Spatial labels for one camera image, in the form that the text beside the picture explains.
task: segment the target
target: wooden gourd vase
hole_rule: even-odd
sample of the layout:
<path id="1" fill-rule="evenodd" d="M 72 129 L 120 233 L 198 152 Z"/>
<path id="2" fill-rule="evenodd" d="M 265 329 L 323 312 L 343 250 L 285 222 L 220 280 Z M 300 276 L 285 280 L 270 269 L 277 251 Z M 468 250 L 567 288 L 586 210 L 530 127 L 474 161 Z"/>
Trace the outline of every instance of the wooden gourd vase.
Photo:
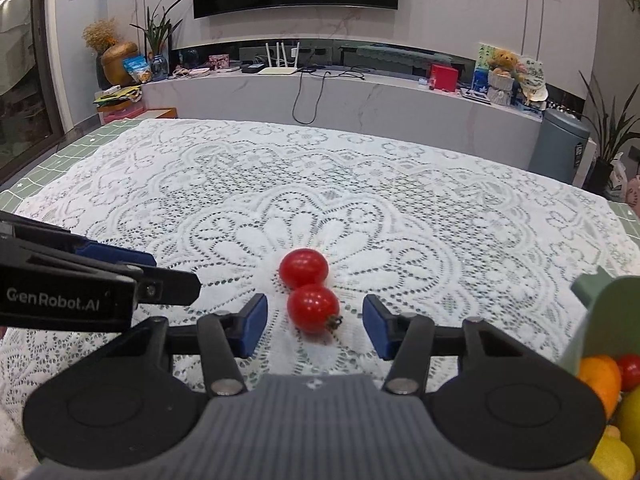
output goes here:
<path id="1" fill-rule="evenodd" d="M 133 78 L 122 65 L 122 60 L 139 55 L 138 46 L 133 43 L 133 41 L 118 43 L 108 48 L 107 51 L 102 54 L 101 62 L 104 68 L 104 75 L 109 80 L 109 83 L 120 86 L 132 84 L 134 82 Z"/>

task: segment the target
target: tomato stem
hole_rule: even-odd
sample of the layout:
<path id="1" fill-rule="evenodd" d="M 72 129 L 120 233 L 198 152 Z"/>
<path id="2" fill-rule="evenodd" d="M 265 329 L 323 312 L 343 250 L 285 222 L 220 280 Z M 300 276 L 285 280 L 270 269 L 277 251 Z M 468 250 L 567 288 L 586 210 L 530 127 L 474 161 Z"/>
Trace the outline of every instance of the tomato stem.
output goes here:
<path id="1" fill-rule="evenodd" d="M 342 324 L 342 316 L 329 316 L 326 320 L 326 327 L 335 330 Z"/>

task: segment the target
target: trash can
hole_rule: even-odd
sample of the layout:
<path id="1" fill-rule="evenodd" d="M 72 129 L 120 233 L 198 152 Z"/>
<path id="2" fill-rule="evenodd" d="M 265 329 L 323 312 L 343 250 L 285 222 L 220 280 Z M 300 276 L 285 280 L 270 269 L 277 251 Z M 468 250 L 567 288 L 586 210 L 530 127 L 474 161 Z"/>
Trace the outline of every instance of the trash can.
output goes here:
<path id="1" fill-rule="evenodd" d="M 558 110 L 547 110 L 529 171 L 571 184 L 589 135 L 589 128 L 578 119 Z"/>

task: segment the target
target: black cable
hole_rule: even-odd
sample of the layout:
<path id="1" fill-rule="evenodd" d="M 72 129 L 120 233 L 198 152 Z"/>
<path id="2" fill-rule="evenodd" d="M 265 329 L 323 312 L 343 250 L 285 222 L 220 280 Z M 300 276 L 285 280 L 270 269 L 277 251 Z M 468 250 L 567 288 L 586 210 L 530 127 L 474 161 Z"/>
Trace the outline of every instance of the black cable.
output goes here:
<path id="1" fill-rule="evenodd" d="M 298 124 L 302 124 L 303 126 L 309 126 L 316 120 L 316 117 L 318 116 L 318 105 L 320 104 L 320 98 L 322 97 L 322 92 L 324 91 L 324 82 L 326 79 L 331 79 L 334 77 L 349 77 L 354 79 L 364 79 L 364 75 L 370 72 L 368 68 L 361 67 L 361 66 L 353 66 L 347 70 L 344 70 L 343 72 L 340 72 L 339 74 L 334 74 L 334 75 L 332 75 L 331 72 L 329 72 L 328 70 L 325 70 L 324 73 L 320 76 L 314 73 L 318 68 L 322 68 L 322 67 L 308 66 L 308 67 L 302 67 L 298 69 L 298 72 L 300 72 L 300 79 L 298 83 L 298 94 L 296 95 L 295 101 L 293 101 L 293 108 L 291 109 L 291 117 L 293 118 L 294 121 L 296 121 Z M 314 107 L 314 116 L 308 123 L 299 121 L 298 118 L 296 117 L 296 105 L 298 104 L 298 99 L 300 99 L 300 94 L 302 93 L 302 75 L 305 73 L 322 78 L 322 84 L 320 85 L 320 93 L 318 94 L 318 99 L 316 99 L 316 106 Z"/>

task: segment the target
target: white lace tablecloth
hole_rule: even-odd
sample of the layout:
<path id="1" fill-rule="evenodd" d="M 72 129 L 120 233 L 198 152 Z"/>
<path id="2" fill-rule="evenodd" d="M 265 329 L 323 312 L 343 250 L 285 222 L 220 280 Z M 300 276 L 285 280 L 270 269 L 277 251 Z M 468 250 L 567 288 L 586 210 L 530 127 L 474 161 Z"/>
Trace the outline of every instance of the white lace tablecloth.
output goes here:
<path id="1" fill-rule="evenodd" d="M 141 305 L 135 322 L 161 315 L 192 323 L 265 293 L 268 325 L 255 356 L 240 363 L 250 387 L 266 372 L 382 379 L 388 364 L 360 319 L 370 292 L 394 312 L 443 325 L 483 316 L 555 359 L 584 313 L 571 282 L 597 264 L 640 273 L 638 247 L 602 198 L 472 156 L 300 126 L 144 121 L 17 213 L 198 274 L 203 289 L 193 305 Z M 298 247 L 329 261 L 328 285 L 344 315 L 333 335 L 302 337 L 287 319 L 277 268 Z M 6 463 L 15 471 L 34 463 L 20 433 L 30 391 L 110 337 L 7 332 L 0 477 L 11 477 Z M 202 389 L 199 359 L 175 361 L 175 375 Z M 455 367 L 455 359 L 434 360 L 429 388 Z"/>

